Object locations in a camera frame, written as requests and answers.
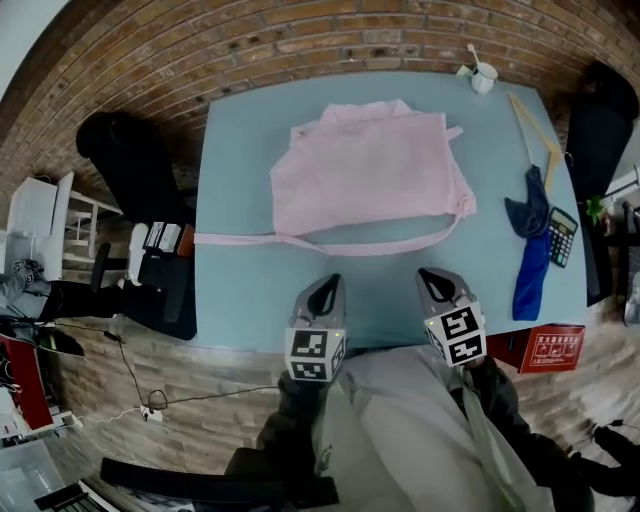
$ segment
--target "red box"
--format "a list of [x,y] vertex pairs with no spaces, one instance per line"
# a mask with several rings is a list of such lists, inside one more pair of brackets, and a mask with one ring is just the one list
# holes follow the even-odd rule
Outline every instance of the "red box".
[[518,373],[575,370],[582,351],[582,325],[543,325],[487,337],[487,352]]

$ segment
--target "wooden hanger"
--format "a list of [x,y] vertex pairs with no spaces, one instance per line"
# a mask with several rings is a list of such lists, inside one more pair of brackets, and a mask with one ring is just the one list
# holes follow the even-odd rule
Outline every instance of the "wooden hanger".
[[531,161],[531,165],[533,163],[533,154],[531,152],[531,148],[529,147],[529,141],[527,140],[527,135],[524,131],[523,118],[533,127],[536,131],[542,142],[549,150],[549,165],[547,165],[547,173],[544,177],[544,189],[547,193],[551,189],[551,181],[553,178],[553,171],[558,166],[558,164],[564,158],[564,154],[560,146],[558,146],[555,142],[553,142],[547,134],[542,131],[540,125],[536,121],[536,119],[531,115],[527,107],[524,106],[524,103],[518,98],[515,94],[509,93],[509,99],[511,100],[511,105],[513,106],[513,110],[516,113],[516,117],[518,118],[518,124],[520,125],[520,130],[522,131],[522,137],[524,138],[524,143],[527,146],[527,152],[529,153],[529,160]]

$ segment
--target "person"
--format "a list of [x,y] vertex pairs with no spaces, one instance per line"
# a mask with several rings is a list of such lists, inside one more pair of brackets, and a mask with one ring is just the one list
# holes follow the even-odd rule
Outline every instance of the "person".
[[571,461],[594,491],[606,496],[632,498],[636,502],[634,510],[639,510],[640,446],[607,427],[596,428],[593,438],[620,466],[611,468],[599,464],[585,459],[580,452],[573,454]]
[[111,318],[122,310],[122,289],[117,286],[94,293],[88,284],[47,281],[35,260],[16,262],[9,274],[0,274],[0,332],[33,341],[34,322],[58,318],[96,316]]
[[257,450],[238,449],[225,475],[298,491],[329,476],[339,505],[325,508],[340,512],[594,510],[587,482],[532,433],[491,357],[461,372],[431,345],[403,347],[344,361],[330,385],[285,372],[278,387]]

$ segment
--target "calculator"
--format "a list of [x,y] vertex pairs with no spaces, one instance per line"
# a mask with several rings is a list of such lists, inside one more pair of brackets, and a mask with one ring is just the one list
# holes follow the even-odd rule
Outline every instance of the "calculator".
[[549,231],[551,232],[551,261],[565,268],[569,260],[569,252],[573,244],[573,236],[578,230],[578,223],[560,208],[551,211]]

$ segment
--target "brick wall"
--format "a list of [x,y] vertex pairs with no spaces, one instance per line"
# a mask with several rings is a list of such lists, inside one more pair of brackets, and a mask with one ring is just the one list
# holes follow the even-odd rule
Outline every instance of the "brick wall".
[[160,123],[181,186],[197,183],[209,102],[313,76],[370,70],[451,73],[473,42],[502,79],[550,105],[594,59],[640,90],[637,15],[626,0],[73,0],[36,44],[0,105],[0,173],[8,198],[28,174],[77,171],[97,110]]

